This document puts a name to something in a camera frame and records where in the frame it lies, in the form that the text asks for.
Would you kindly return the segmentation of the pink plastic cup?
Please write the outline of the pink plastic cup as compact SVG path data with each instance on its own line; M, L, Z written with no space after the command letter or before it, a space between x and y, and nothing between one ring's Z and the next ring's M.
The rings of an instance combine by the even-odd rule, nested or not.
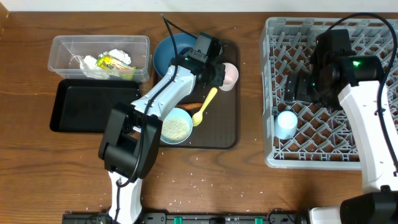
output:
M220 90L230 91L234 88L238 78L239 72L235 65L232 63L223 63L225 66L225 77L223 84L219 87Z

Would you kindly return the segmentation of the light blue plastic cup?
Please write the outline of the light blue plastic cup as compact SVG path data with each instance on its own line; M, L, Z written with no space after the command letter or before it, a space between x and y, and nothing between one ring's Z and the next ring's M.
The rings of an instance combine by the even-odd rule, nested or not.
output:
M292 111L283 111L275 119L275 136L282 140L292 139L297 131L298 117Z

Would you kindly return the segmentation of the colourful snack wrapper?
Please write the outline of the colourful snack wrapper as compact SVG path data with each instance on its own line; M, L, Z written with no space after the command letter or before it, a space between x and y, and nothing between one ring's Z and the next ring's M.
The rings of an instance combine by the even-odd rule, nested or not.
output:
M103 55L98 58L96 66L104 70L109 75L120 77L123 80L132 80L136 69L136 67L131 67L109 55Z

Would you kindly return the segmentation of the white paper napkin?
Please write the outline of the white paper napkin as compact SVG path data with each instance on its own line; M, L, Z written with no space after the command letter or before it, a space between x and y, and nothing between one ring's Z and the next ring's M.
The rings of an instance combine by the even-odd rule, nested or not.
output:
M80 63L80 69L83 70L83 73L86 77L89 78L94 78L98 80L109 80L111 76L108 73L106 73L104 70L96 66L96 61L98 58L102 57L103 55L109 55L112 56L125 64L131 66L131 58L130 56L123 52L122 50L118 49L113 49L110 51L103 52L102 54L99 54L97 58L94 58L93 56L87 55L85 57L76 56L76 59Z

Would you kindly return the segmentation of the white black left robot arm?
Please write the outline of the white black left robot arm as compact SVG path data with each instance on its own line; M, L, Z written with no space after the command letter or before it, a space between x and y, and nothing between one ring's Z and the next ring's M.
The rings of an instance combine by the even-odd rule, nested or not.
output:
M112 184L107 223L136 223L142 212L142 181L157 158L164 119L196 86L221 86L225 76L223 43L204 32L195 45L175 50L167 73L153 89L110 113L98 157Z

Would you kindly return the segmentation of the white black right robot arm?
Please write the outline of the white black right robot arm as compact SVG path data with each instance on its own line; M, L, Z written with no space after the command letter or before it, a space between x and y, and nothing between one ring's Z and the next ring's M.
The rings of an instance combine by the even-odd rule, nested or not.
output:
M288 77L285 101L343 110L361 163L363 194L311 208L297 223L397 223L397 131L388 104L388 75L376 55L356 55L349 32L331 25L316 38L307 75Z

